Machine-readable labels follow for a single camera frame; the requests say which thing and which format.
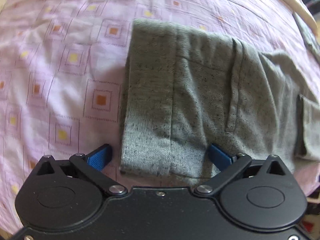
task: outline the screw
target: screw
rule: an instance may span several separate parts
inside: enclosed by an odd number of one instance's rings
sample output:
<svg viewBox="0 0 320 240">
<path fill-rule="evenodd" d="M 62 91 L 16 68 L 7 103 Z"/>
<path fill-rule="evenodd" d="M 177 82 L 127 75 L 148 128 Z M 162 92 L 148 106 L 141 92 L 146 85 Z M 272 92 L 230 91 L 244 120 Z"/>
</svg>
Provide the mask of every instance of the screw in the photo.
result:
<svg viewBox="0 0 320 240">
<path fill-rule="evenodd" d="M 32 236 L 25 236 L 23 239 L 24 240 L 33 240 L 33 237 Z"/>
<path fill-rule="evenodd" d="M 109 188 L 109 191 L 113 194 L 119 195 L 126 191 L 126 188 L 122 185 L 113 185 Z"/>
<path fill-rule="evenodd" d="M 290 237 L 288 238 L 288 240 L 299 240 L 299 237 L 297 237 L 297 236 L 290 236 Z"/>
<path fill-rule="evenodd" d="M 164 197 L 165 193 L 163 191 L 157 191 L 156 195 L 159 196 L 159 197 Z"/>
<path fill-rule="evenodd" d="M 200 185 L 196 188 L 196 190 L 202 194 L 209 194 L 213 191 L 213 188 L 209 185 Z"/>
</svg>

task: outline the bed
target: bed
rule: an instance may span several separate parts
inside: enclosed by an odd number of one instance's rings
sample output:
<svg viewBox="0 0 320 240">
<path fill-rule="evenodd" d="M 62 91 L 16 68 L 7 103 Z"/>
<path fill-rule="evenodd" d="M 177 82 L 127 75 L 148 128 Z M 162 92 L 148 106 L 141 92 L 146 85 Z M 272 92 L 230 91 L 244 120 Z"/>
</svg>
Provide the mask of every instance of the bed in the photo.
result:
<svg viewBox="0 0 320 240">
<path fill-rule="evenodd" d="M 285 50 L 320 99 L 320 68 L 292 17 L 316 33 L 300 0 L 1 0 L 0 228 L 21 223 L 14 199 L 37 161 L 68 159 L 110 143 L 104 170 L 120 183 L 119 102 L 134 18 L 236 36 L 257 49 Z"/>
</svg>

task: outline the orange square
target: orange square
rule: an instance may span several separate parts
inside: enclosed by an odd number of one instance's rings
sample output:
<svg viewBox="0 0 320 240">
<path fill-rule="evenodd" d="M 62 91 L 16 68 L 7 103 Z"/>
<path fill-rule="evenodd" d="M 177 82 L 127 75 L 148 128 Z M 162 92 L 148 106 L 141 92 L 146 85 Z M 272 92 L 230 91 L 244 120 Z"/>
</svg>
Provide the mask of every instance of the orange square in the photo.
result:
<svg viewBox="0 0 320 240">
<path fill-rule="evenodd" d="M 35 84 L 35 85 L 34 85 L 33 92 L 34 92 L 35 94 L 39 94 L 39 93 L 40 93 L 40 85 L 39 85 L 39 84 Z"/>
<path fill-rule="evenodd" d="M 29 161 L 29 167 L 30 169 L 34 169 L 36 166 L 36 163 L 34 161 Z"/>
<path fill-rule="evenodd" d="M 118 28 L 110 28 L 110 29 L 109 29 L 109 34 L 117 35 L 118 30 L 119 30 Z"/>
<path fill-rule="evenodd" d="M 97 95 L 97 105 L 105 106 L 107 104 L 107 97 L 102 95 Z"/>
<path fill-rule="evenodd" d="M 55 25 L 55 26 L 53 27 L 53 31 L 54 31 L 54 32 L 58 32 L 58 31 L 60 30 L 60 28 L 61 28 L 61 25 Z"/>
</svg>

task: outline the pink bed sheet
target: pink bed sheet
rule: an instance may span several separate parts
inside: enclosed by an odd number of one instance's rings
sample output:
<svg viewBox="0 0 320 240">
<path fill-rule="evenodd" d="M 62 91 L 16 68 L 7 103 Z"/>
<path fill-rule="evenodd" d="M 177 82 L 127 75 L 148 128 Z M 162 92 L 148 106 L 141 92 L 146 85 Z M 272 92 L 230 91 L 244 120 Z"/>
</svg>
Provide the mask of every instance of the pink bed sheet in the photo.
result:
<svg viewBox="0 0 320 240">
<path fill-rule="evenodd" d="M 21 227 L 14 199 L 36 162 L 110 143 L 118 170 L 119 100 L 132 20 L 146 17 L 284 49 L 320 98 L 320 69 L 281 0 L 8 0 L 0 14 L 0 227 Z"/>
</svg>

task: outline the blue textured pad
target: blue textured pad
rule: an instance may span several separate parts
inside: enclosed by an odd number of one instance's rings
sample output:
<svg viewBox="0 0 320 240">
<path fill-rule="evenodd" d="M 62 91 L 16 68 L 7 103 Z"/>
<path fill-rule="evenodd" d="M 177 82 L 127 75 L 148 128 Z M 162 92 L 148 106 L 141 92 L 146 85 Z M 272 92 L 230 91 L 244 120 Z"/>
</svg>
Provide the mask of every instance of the blue textured pad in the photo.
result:
<svg viewBox="0 0 320 240">
<path fill-rule="evenodd" d="M 112 160 L 112 147 L 104 144 L 98 149 L 87 155 L 87 163 L 95 169 L 102 171 L 102 169 Z"/>
<path fill-rule="evenodd" d="M 216 165 L 220 171 L 224 171 L 233 163 L 233 159 L 228 154 L 220 150 L 220 148 L 215 144 L 211 144 L 208 147 L 207 153 L 210 161 Z"/>
</svg>

